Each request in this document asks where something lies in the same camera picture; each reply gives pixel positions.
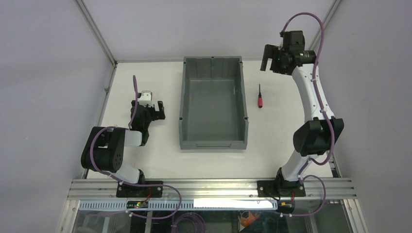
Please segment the red handled screwdriver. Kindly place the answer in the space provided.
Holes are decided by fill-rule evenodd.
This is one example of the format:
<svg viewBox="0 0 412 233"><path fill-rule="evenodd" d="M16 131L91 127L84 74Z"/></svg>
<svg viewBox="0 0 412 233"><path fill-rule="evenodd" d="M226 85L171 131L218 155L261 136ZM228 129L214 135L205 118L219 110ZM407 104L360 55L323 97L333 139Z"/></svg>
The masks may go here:
<svg viewBox="0 0 412 233"><path fill-rule="evenodd" d="M259 86L258 86L258 90L259 90L259 92L258 92L257 104L258 104L258 107L259 107L259 108L262 108L262 107L263 107L263 98L262 98L262 94L261 94L260 84L259 84Z"/></svg>

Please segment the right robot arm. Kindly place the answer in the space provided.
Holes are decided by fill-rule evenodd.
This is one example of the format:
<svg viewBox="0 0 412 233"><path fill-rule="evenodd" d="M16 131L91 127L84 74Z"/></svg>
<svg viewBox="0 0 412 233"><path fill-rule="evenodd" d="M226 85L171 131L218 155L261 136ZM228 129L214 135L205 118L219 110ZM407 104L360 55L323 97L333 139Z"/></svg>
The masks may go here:
<svg viewBox="0 0 412 233"><path fill-rule="evenodd" d="M320 155L331 152L343 131L344 122L329 108L318 75L316 53L305 49L302 31L282 31L282 44L267 44L260 70L292 76L304 108L305 123L293 134L294 151L281 167L272 188L277 192L303 189L301 174Z"/></svg>

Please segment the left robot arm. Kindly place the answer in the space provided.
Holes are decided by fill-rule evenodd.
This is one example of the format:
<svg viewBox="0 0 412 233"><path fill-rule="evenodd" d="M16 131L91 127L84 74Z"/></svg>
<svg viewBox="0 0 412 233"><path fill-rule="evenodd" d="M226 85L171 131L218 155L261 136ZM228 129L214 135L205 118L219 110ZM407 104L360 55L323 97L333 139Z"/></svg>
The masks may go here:
<svg viewBox="0 0 412 233"><path fill-rule="evenodd" d="M131 104L128 128L109 126L91 129L81 155L81 165L85 169L107 175L120 184L145 185L143 171L124 161L124 148L143 147L147 144L151 122L166 118L164 104L158 101L158 110L153 104L142 105L135 100Z"/></svg>

